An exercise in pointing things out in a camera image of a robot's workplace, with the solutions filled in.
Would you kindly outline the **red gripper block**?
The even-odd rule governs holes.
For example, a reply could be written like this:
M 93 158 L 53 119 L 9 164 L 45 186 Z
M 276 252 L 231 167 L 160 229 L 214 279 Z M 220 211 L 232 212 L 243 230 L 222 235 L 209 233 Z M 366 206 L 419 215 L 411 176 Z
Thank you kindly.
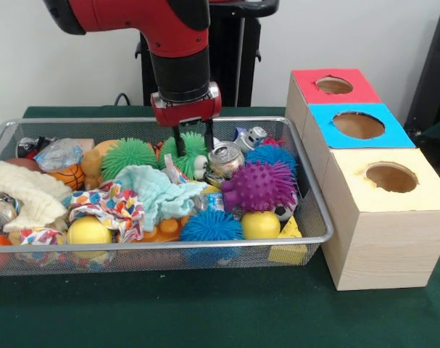
M 221 95 L 200 99 L 189 103 L 168 103 L 159 94 L 151 95 L 151 106 L 157 122 L 164 127 L 173 127 L 173 138 L 179 157 L 186 155 L 184 140 L 179 124 L 192 120 L 201 120 L 205 124 L 204 143 L 208 150 L 214 148 L 213 119 L 220 114 Z

